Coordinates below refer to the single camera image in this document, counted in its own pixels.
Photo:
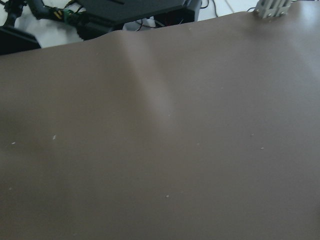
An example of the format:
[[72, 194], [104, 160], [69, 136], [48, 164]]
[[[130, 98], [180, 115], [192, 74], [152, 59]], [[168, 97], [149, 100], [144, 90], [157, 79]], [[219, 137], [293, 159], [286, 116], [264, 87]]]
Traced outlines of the black angular device housing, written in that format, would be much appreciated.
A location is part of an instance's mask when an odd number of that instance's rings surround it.
[[195, 22], [202, 6], [201, 0], [79, 0], [78, 3], [85, 11], [76, 14], [75, 28], [83, 40], [151, 17], [156, 28]]

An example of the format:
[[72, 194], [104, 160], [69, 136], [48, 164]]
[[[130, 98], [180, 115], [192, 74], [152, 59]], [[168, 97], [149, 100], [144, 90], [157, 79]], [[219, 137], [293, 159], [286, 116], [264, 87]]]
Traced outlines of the aluminium frame post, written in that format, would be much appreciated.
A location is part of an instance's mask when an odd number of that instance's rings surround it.
[[288, 13], [291, 4], [291, 0], [259, 0], [253, 12], [261, 19], [281, 17]]

